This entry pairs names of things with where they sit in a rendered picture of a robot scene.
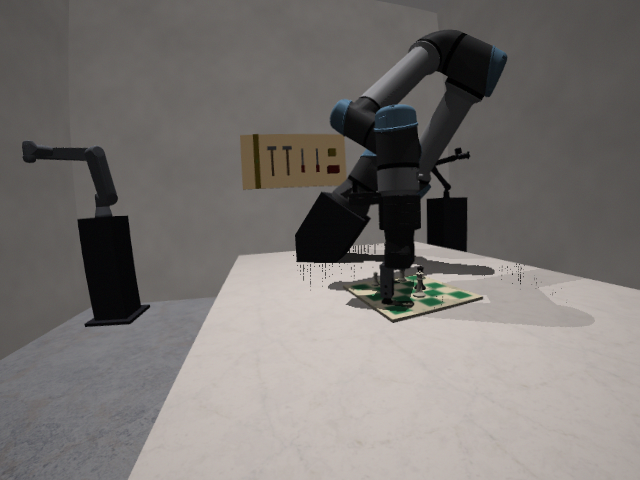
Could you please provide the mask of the green and cream chessboard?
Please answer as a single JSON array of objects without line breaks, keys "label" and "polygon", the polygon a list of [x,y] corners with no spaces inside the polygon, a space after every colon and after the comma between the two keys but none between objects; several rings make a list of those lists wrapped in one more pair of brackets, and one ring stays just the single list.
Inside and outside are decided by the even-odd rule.
[{"label": "green and cream chessboard", "polygon": [[426,289],[422,290],[425,297],[414,297],[417,275],[405,275],[406,281],[398,281],[399,277],[394,277],[392,304],[382,303],[384,298],[380,297],[380,285],[373,286],[373,281],[343,285],[343,288],[392,323],[483,299],[481,295],[426,276],[422,276],[423,284],[426,286]]}]

